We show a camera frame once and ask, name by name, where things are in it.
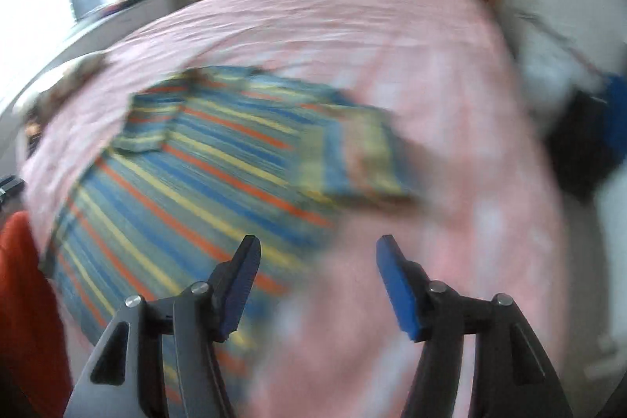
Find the striped knit sweater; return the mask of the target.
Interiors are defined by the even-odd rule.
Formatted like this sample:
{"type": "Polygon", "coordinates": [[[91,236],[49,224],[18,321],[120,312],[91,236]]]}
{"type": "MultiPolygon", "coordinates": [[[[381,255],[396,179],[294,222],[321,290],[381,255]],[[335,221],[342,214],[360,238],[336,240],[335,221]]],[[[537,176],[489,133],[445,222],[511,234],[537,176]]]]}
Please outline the striped knit sweater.
{"type": "Polygon", "coordinates": [[[189,69],[131,98],[58,213],[45,267],[96,342],[125,297],[175,295],[255,235],[254,288],[218,350],[240,400],[279,300],[327,248],[341,208],[404,203],[416,187],[385,111],[257,68],[189,69]]]}

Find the pink striped bed cover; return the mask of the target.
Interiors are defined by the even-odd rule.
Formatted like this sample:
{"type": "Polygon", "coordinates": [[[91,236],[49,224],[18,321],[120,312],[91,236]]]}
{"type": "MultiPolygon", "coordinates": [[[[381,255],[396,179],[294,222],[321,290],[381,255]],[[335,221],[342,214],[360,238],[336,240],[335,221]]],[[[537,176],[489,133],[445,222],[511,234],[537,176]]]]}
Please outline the pink striped bed cover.
{"type": "Polygon", "coordinates": [[[518,303],[565,351],[560,198],[480,0],[202,0],[112,45],[21,168],[35,243],[95,342],[245,234],[263,259],[218,350],[243,417],[395,417],[421,352],[376,267],[518,303]]]}

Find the black garment on rack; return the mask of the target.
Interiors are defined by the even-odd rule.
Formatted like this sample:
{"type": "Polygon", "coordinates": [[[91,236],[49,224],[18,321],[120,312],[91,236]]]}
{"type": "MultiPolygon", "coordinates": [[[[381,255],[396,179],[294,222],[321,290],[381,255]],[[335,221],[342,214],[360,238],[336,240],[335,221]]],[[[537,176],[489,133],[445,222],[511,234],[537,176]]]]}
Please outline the black garment on rack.
{"type": "Polygon", "coordinates": [[[622,158],[605,138],[609,105],[598,96],[577,91],[544,139],[559,188],[581,204],[593,195],[622,158]]]}

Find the striped throw pillow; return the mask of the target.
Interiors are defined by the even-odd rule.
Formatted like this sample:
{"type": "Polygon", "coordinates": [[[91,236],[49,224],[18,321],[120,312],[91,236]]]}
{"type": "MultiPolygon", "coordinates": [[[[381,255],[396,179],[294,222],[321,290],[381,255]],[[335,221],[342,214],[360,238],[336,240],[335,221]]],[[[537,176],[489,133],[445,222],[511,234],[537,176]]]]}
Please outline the striped throw pillow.
{"type": "Polygon", "coordinates": [[[61,63],[42,73],[18,96],[13,114],[22,121],[48,123],[61,106],[79,91],[106,63],[106,52],[97,51],[61,63]]]}

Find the white drawer cabinet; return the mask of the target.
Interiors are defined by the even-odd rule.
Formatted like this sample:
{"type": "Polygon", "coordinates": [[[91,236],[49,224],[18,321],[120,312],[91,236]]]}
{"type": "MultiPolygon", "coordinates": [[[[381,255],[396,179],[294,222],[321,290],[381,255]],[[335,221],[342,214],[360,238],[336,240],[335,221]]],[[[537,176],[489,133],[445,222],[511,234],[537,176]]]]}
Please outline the white drawer cabinet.
{"type": "Polygon", "coordinates": [[[52,57],[48,57],[36,71],[27,75],[25,81],[13,96],[7,100],[9,105],[18,96],[35,83],[42,73],[84,54],[109,48],[134,31],[144,27],[153,20],[166,14],[164,0],[139,0],[122,11],[98,19],[91,24],[80,27],[52,57]]]}

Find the blue garment on rack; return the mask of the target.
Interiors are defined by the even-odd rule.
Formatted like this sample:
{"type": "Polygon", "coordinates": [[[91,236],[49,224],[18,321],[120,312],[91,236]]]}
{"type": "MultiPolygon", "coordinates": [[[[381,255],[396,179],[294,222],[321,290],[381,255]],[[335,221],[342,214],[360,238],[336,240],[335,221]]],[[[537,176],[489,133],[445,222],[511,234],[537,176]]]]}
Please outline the blue garment on rack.
{"type": "Polygon", "coordinates": [[[626,78],[610,75],[606,89],[605,139],[618,153],[626,152],[627,88],[626,78]]]}

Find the white plastic bag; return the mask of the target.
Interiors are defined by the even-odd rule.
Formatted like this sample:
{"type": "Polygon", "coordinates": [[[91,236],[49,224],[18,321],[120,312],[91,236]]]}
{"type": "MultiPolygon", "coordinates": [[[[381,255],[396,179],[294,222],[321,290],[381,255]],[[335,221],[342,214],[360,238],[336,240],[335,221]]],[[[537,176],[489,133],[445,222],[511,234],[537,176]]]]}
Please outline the white plastic bag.
{"type": "Polygon", "coordinates": [[[559,114],[589,77],[589,69],[562,39],[534,24],[525,29],[516,64],[525,104],[537,118],[559,114]]]}

